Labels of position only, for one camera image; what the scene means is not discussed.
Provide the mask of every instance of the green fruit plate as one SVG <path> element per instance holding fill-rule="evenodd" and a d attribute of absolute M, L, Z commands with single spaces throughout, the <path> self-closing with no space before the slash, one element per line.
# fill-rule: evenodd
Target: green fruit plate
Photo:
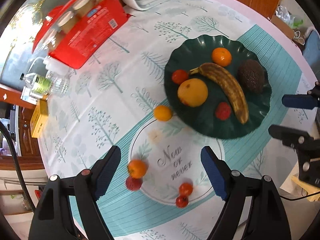
<path fill-rule="evenodd" d="M 232 112 L 230 117 L 221 121 L 215 117 L 215 109 L 220 102 L 229 102 L 222 89 L 210 79 L 195 74 L 189 78 L 199 78 L 208 87 L 207 100 L 198 107 L 182 104 L 178 99 L 179 85 L 171 80 L 172 73 L 178 69 L 189 71 L 206 62 L 212 62 L 211 53 L 215 48 L 224 47 L 232 55 L 231 64 L 226 69 L 236 77 L 238 67 L 244 60 L 253 59 L 259 62 L 257 55 L 245 48 L 239 41 L 232 41 L 225 36 L 201 35 L 196 39 L 186 40 L 179 48 L 175 49 L 164 69 L 164 89 L 172 109 L 178 117 L 197 132 L 214 138 L 234 139 L 242 137 L 257 129 L 270 109 L 271 86 L 268 81 L 267 70 L 263 92 L 257 95 L 244 88 L 245 99 L 249 108 L 249 120 L 241 124 Z"/>

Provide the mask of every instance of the barcode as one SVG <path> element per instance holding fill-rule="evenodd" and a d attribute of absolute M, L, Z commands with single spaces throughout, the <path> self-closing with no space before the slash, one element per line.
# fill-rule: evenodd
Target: barcode
<path fill-rule="evenodd" d="M 117 22 L 115 21 L 115 19 L 112 19 L 110 22 L 109 22 L 110 26 L 112 29 L 116 28 L 118 26 Z"/>

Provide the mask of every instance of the avocado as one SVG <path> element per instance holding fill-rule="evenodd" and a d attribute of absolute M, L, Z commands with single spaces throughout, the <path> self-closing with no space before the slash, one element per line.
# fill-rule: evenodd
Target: avocado
<path fill-rule="evenodd" d="M 253 59 L 244 61 L 238 68 L 237 78 L 241 86 L 256 94 L 261 94 L 264 86 L 264 70 Z"/>

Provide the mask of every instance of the blue gripper pad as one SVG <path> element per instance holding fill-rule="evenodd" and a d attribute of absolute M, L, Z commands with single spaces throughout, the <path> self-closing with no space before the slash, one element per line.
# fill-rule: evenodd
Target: blue gripper pad
<path fill-rule="evenodd" d="M 116 169 L 118 168 L 118 165 L 121 160 L 121 151 L 119 147 L 116 147 L 116 149 L 111 153 L 108 152 L 107 155 L 108 154 L 111 154 L 111 156 L 107 161 L 107 163 L 105 164 L 105 166 L 103 167 L 96 181 L 96 191 L 94 192 L 96 201 L 101 196 L 104 196 L 105 193 L 107 192 L 107 189 L 110 185 L 113 175 L 115 174 Z"/>
<path fill-rule="evenodd" d="M 226 200 L 227 192 L 225 191 L 225 181 L 219 172 L 216 164 L 210 157 L 210 153 L 204 148 L 201 150 L 201 163 L 208 175 L 214 192 L 217 196 L 221 197 L 222 200 Z"/>
<path fill-rule="evenodd" d="M 290 108 L 314 109 L 319 101 L 310 95 L 284 95 L 282 104 Z"/>

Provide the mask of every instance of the red fruit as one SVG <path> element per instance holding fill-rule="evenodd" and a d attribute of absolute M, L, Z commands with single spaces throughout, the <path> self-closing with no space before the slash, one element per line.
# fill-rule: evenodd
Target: red fruit
<path fill-rule="evenodd" d="M 179 187 L 179 193 L 182 196 L 190 196 L 193 191 L 193 186 L 190 183 L 182 183 Z"/>
<path fill-rule="evenodd" d="M 176 206 L 179 208 L 184 208 L 188 205 L 189 200 L 187 196 L 179 196 L 176 199 Z"/>
<path fill-rule="evenodd" d="M 125 180 L 125 185 L 127 186 L 128 190 L 137 191 L 137 190 L 139 190 L 141 188 L 142 179 L 134 179 L 131 176 L 129 176 Z"/>
<path fill-rule="evenodd" d="M 227 102 L 221 102 L 216 108 L 215 115 L 218 119 L 225 121 L 231 114 L 231 107 Z"/>
<path fill-rule="evenodd" d="M 189 78 L 189 74 L 187 71 L 184 71 L 183 69 L 178 69 L 175 72 L 173 72 L 171 79 L 174 83 L 180 85 L 183 82 L 185 82 Z"/>

